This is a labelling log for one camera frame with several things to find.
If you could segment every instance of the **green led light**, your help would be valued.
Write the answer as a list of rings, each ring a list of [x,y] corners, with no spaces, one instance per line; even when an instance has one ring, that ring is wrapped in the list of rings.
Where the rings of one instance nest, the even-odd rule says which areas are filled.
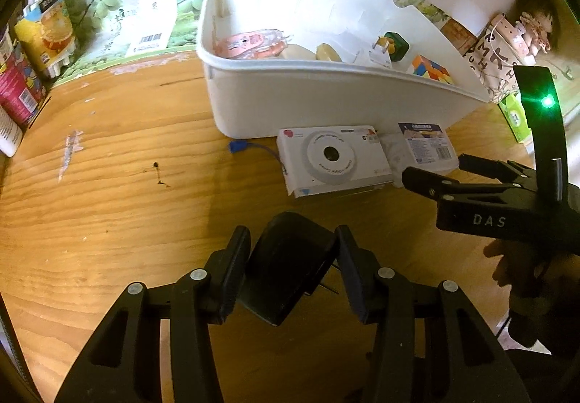
[[[552,95],[546,95],[546,97],[542,99],[542,105],[545,108],[552,108],[555,104],[556,101],[554,100],[554,97]]]

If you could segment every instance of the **doll hair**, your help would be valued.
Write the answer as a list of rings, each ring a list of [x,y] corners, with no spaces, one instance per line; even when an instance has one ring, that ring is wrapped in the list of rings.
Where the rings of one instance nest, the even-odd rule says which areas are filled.
[[[524,12],[528,12],[531,16],[536,16],[537,13],[543,13],[546,17],[552,18],[552,32],[547,34],[548,40],[552,48],[558,44],[558,36],[560,34],[560,22],[558,20],[558,10],[552,0],[515,0],[515,10],[517,18]]]

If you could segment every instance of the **screw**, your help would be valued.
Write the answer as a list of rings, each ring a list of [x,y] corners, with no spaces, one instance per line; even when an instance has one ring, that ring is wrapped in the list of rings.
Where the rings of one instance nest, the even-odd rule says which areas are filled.
[[[129,295],[138,295],[139,293],[143,292],[143,285],[136,281],[127,287],[127,292]]]
[[[459,286],[453,280],[446,280],[443,282],[443,288],[446,289],[448,292],[457,292],[459,290]]]
[[[379,269],[379,277],[383,279],[392,279],[395,277],[395,271],[391,269],[391,267],[381,267]]]
[[[195,269],[189,275],[191,280],[203,280],[208,276],[208,273],[204,269]]]

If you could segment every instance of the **sticker on wall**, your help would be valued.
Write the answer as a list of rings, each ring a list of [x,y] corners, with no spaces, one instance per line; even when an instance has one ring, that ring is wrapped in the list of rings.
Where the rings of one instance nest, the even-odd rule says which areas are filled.
[[[433,23],[438,30],[441,30],[451,18],[439,7],[435,7],[427,0],[396,0],[395,5],[400,8],[405,8],[410,5],[417,8],[427,19]]]

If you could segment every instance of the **doll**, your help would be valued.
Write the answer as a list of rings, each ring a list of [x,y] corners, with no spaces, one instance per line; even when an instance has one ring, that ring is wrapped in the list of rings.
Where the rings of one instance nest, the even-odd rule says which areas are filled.
[[[521,33],[529,54],[536,56],[540,50],[547,53],[555,45],[558,34],[558,12],[552,0],[516,0],[520,15],[515,28]]]

